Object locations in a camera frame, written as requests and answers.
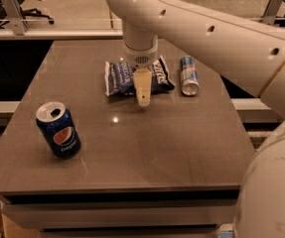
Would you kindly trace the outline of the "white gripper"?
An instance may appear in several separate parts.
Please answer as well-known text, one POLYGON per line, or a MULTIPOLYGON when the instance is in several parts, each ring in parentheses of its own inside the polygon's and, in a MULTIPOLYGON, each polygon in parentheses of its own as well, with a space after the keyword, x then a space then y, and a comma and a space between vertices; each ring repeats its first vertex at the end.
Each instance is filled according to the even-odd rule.
POLYGON ((138 36, 124 39, 126 61, 138 68, 133 73, 133 82, 138 104, 147 107, 151 99, 152 72, 146 68, 158 58, 158 36, 138 36))

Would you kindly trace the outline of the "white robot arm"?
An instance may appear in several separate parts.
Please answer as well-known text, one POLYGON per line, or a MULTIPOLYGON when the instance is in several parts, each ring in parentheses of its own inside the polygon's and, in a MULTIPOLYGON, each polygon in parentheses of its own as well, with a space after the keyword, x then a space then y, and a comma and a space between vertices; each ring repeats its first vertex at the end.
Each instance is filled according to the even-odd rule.
POLYGON ((249 165, 241 186, 235 238, 285 238, 285 29, 180 0, 106 0, 122 20, 124 49, 138 65, 163 38, 283 117, 249 165))

